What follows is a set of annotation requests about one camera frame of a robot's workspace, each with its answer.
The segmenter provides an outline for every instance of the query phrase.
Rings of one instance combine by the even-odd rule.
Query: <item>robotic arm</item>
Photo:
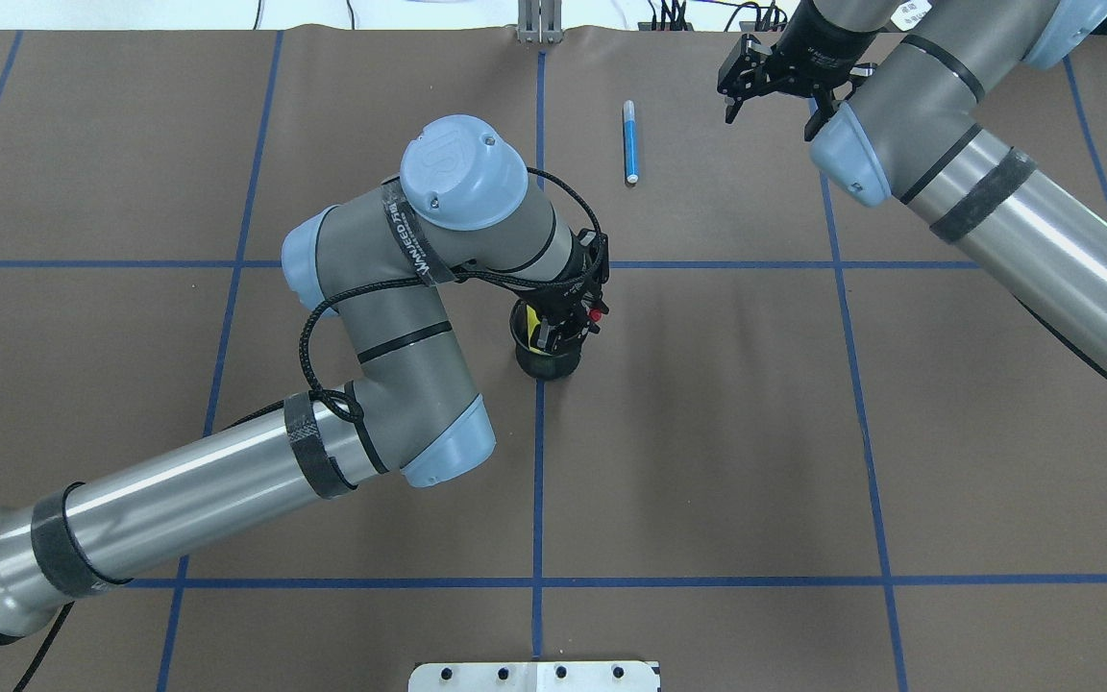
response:
[[[486,459],[495,436],[434,285],[515,290],[517,355],[542,380],[579,364],[608,311],[596,215],[597,228],[576,236],[528,171],[488,124],[448,115],[408,145],[397,178],[291,231],[281,264],[313,310],[302,343],[338,310],[365,376],[325,390],[302,359],[307,393],[31,507],[0,508],[0,644],[68,601],[383,473],[430,486]]]
[[[803,0],[773,48],[743,35],[720,70],[725,122],[752,96],[813,96],[819,169],[865,206],[903,202],[1107,380],[1107,223],[971,115],[1020,62],[1057,64],[1107,0],[943,1],[872,76],[857,74],[897,4]],[[834,100],[845,83],[853,91]]]

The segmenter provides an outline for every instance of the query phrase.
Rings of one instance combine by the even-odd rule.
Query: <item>light blue plastic cover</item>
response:
[[[851,105],[840,105],[835,117],[814,137],[809,158],[866,207],[877,207],[891,197],[891,183]]]
[[[333,210],[332,205],[319,214],[304,220],[298,228],[284,236],[280,246],[280,268],[284,270],[284,281],[298,295],[299,301],[307,310],[314,310],[325,298],[319,286],[319,266],[315,262],[315,249],[319,246],[319,228],[327,211]],[[324,316],[331,314],[325,311]]]
[[[1045,25],[1045,33],[1041,34],[1023,61],[1041,70],[1057,65],[1074,51],[1075,45],[1088,38],[1104,18],[1107,18],[1107,0],[1059,1],[1058,9]]]
[[[400,185],[423,218],[452,230],[477,230],[518,208],[528,193],[528,171],[488,123],[447,115],[408,143]]]
[[[477,394],[438,440],[418,453],[400,473],[413,487],[430,487],[475,469],[489,458],[495,446],[485,400]]]

